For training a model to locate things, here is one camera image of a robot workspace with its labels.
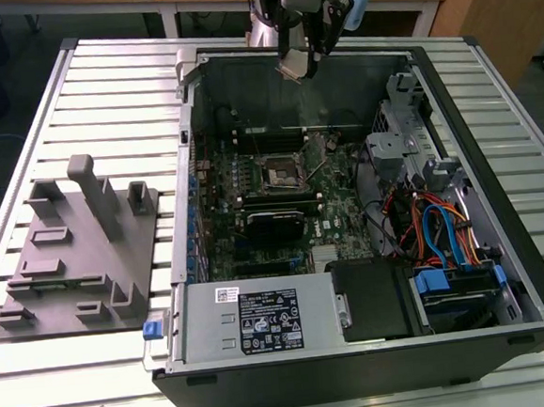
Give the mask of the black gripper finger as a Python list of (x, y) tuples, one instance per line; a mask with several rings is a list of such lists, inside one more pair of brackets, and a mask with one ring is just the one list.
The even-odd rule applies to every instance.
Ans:
[(282, 23), (278, 23), (275, 25), (275, 31), (277, 32), (277, 36), (278, 36), (278, 40), (277, 40), (278, 59), (279, 61), (282, 61), (288, 54), (287, 27)]
[(305, 25), (309, 78), (315, 76), (320, 60), (338, 43), (351, 11), (350, 0), (325, 0), (322, 10), (320, 20)]

